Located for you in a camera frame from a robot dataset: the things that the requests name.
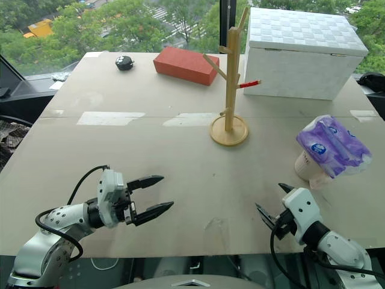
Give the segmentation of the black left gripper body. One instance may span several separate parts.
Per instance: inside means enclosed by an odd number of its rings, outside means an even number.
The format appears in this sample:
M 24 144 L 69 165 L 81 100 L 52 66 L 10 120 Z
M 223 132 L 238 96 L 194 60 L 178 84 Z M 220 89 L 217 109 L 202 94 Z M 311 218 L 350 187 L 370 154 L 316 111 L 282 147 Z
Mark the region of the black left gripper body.
M 137 211 L 135 209 L 135 202 L 131 200 L 131 193 L 127 188 L 124 189 L 112 207 L 118 222 L 125 222 L 127 225 L 134 224 L 137 226 Z

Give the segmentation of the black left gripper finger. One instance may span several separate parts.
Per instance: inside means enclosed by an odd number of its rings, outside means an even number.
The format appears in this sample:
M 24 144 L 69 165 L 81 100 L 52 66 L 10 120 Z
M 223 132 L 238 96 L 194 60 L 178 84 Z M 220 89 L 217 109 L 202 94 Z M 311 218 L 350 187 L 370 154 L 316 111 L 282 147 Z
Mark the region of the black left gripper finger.
M 171 208 L 174 205 L 173 201 L 170 202 L 164 202 L 161 204 L 154 205 L 152 207 L 149 207 L 144 212 L 139 213 L 136 216 L 135 219 L 135 226 L 143 225 L 153 219 L 156 219 L 161 214 L 166 212 L 169 208 Z
M 143 178 L 139 178 L 133 181 L 130 181 L 127 183 L 127 189 L 128 191 L 134 191 L 139 188 L 147 188 L 151 187 L 157 182 L 160 182 L 164 179 L 161 175 L 150 175 Z

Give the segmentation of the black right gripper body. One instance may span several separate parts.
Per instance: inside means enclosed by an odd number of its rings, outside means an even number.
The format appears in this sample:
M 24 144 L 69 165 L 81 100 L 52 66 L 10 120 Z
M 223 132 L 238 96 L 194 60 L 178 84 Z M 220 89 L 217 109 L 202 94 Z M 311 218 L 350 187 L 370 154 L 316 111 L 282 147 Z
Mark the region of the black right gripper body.
M 272 228 L 273 236 L 282 240 L 287 234 L 295 235 L 296 231 L 297 225 L 294 221 L 294 215 L 289 209 L 285 209 L 284 212 L 276 218 L 276 222 Z

